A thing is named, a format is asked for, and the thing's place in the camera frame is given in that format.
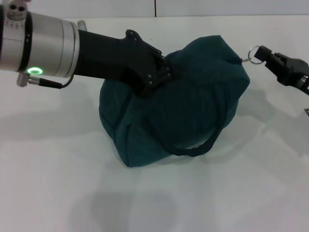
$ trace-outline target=green indicator light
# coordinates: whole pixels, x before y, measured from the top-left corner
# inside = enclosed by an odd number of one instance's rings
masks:
[[[43,70],[40,69],[40,68],[33,67],[33,68],[28,69],[27,72],[30,73],[30,74],[37,74],[37,75],[39,75],[39,74],[43,73]]]

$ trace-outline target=metal ring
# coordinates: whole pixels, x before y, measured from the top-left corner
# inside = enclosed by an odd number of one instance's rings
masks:
[[[249,59],[249,61],[250,61],[252,64],[262,64],[262,63],[263,63],[263,61],[260,61],[260,62],[254,62],[254,61],[252,61],[252,58],[250,57],[251,52],[252,52],[254,49],[259,48],[259,47],[260,47],[260,45],[258,45],[258,46],[254,46],[254,47],[253,47],[253,48],[251,48],[251,49],[250,49],[250,51],[248,52],[248,59]]]

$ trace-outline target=teal fabric bag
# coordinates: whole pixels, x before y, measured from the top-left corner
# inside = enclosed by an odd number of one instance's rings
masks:
[[[199,38],[166,59],[178,79],[147,99],[120,82],[105,80],[102,86],[100,119],[128,167],[207,153],[250,82],[242,60],[221,36]]]

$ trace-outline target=bag strap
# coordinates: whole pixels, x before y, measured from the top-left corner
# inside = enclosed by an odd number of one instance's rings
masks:
[[[213,91],[214,99],[216,99],[215,105],[217,106],[217,112],[219,115],[216,130],[213,132],[213,134],[210,136],[208,140],[206,140],[202,145],[196,148],[190,148],[190,149],[181,149],[174,147],[171,143],[168,142],[167,138],[165,137],[164,133],[159,127],[153,126],[153,120],[150,119],[150,127],[154,134],[156,135],[157,139],[161,143],[161,145],[164,147],[164,149],[176,156],[191,156],[196,157],[200,155],[204,155],[205,153],[209,152],[214,143],[216,142],[218,136],[220,135],[221,131],[224,128],[225,120],[227,117],[227,96],[226,92],[223,89],[223,86],[216,86],[215,91]]]

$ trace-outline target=white table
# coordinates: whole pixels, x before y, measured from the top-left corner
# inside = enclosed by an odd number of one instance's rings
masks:
[[[263,44],[309,61],[309,16],[87,19],[126,29],[164,55],[220,34],[241,56]],[[99,116],[103,80],[19,88],[0,74],[0,232],[304,232],[309,230],[309,96],[263,65],[213,150],[125,167]]]

